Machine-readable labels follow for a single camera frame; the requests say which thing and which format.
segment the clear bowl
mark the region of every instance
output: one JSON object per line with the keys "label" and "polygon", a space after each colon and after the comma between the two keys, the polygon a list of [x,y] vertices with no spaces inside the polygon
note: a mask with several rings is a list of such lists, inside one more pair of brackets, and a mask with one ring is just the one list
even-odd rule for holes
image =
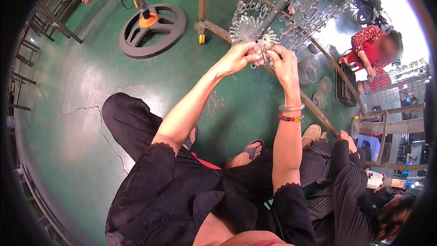
{"label": "clear bowl", "polygon": [[324,93],[332,91],[332,83],[329,77],[325,76],[319,81],[319,90]]}
{"label": "clear bowl", "polygon": [[323,108],[323,97],[322,97],[322,94],[320,92],[314,93],[313,102],[319,109]]}

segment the caster wheel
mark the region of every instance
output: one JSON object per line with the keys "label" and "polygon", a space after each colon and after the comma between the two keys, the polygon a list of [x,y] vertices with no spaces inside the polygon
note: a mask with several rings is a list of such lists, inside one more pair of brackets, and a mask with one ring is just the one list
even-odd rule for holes
{"label": "caster wheel", "polygon": [[199,44],[204,44],[205,43],[205,35],[204,34],[200,34],[199,35]]}

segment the forearm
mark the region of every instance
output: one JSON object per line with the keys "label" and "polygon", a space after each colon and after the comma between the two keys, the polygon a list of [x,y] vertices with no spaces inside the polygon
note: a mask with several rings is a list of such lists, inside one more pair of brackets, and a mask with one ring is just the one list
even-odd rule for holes
{"label": "forearm", "polygon": [[214,67],[200,78],[194,88],[167,114],[152,140],[169,144],[177,154],[205,108],[212,90],[223,78]]}
{"label": "forearm", "polygon": [[366,68],[366,70],[369,70],[369,68],[372,67],[369,59],[367,58],[367,55],[364,52],[358,54],[358,57],[361,59],[361,61],[363,61],[363,64],[364,64],[364,67]]}
{"label": "forearm", "polygon": [[[285,106],[301,105],[299,87],[284,90]],[[301,112],[282,112],[287,117],[298,117]],[[273,192],[286,183],[300,183],[299,167],[302,160],[302,136],[300,122],[279,121],[273,143]]]}

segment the black sleeve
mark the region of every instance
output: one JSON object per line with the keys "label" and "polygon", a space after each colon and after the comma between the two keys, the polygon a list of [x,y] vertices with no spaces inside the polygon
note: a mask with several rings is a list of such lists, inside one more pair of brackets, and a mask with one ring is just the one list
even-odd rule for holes
{"label": "black sleeve", "polygon": [[272,209],[281,223],[285,242],[296,246],[315,245],[308,205],[299,185],[293,183],[280,188],[273,197]]}
{"label": "black sleeve", "polygon": [[106,232],[113,232],[145,209],[174,179],[175,155],[169,145],[151,145],[123,180],[109,209]]}
{"label": "black sleeve", "polygon": [[373,240],[370,225],[358,207],[349,188],[351,173],[349,143],[337,141],[331,156],[331,174],[334,197],[334,244],[337,246],[369,245]]}

